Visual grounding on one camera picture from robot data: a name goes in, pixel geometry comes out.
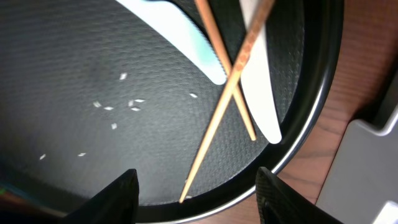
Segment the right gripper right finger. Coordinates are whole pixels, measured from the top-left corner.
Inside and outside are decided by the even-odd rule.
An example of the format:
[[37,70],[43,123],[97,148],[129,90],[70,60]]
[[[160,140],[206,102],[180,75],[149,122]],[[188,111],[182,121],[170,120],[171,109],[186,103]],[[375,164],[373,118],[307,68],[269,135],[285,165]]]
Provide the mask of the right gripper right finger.
[[256,200],[261,224],[340,222],[308,201],[266,167],[260,167],[256,174]]

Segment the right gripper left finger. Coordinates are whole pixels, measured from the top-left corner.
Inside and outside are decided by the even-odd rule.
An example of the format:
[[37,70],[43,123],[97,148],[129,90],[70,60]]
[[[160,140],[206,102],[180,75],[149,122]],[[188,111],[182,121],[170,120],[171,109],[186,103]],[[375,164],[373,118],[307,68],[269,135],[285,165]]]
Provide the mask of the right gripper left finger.
[[129,169],[60,223],[135,224],[138,206],[137,172]]

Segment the light blue plastic knife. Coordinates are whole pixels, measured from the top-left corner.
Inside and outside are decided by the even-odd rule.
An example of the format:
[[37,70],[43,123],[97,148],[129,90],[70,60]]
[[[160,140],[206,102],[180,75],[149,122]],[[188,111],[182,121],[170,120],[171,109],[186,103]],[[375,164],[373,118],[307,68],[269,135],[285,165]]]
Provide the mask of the light blue plastic knife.
[[211,43],[198,26],[169,1],[118,0],[186,56],[216,85],[226,74]]

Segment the wooden chopstick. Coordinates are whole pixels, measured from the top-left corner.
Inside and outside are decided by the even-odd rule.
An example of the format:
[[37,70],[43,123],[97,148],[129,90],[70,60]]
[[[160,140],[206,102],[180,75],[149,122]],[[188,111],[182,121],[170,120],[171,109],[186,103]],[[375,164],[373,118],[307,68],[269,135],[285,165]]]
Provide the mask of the wooden chopstick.
[[[222,64],[224,71],[227,74],[227,77],[229,77],[229,74],[232,70],[232,64],[224,46],[223,39],[221,38],[221,34],[211,11],[210,5],[208,4],[207,0],[195,0],[195,5],[205,25],[205,29],[209,36],[209,40],[213,46],[213,49],[220,63]],[[252,141],[255,141],[257,137],[255,134],[254,126],[250,119],[249,112],[246,107],[246,103],[244,101],[243,94],[239,85],[235,87],[233,91],[233,97],[244,122],[244,125],[248,131],[249,137]]]
[[242,46],[239,50],[238,57],[229,74],[228,81],[226,82],[224,90],[220,96],[220,100],[213,114],[213,117],[209,123],[208,129],[206,130],[206,133],[200,144],[197,156],[193,161],[186,183],[183,187],[181,196],[179,198],[180,203],[182,203],[185,200],[188,191],[193,183],[193,180],[201,166],[201,163],[203,162],[206,156],[206,153],[211,145],[211,142],[218,129],[218,126],[220,125],[220,122],[223,118],[224,112],[228,107],[233,92],[236,89],[236,86],[238,85],[243,68],[246,66],[250,58],[252,48],[260,34],[261,26],[265,24],[267,18],[269,17],[269,14],[272,10],[274,3],[275,3],[274,0],[262,0],[258,4],[256,13],[254,14],[254,17],[251,22],[250,29],[246,33]]

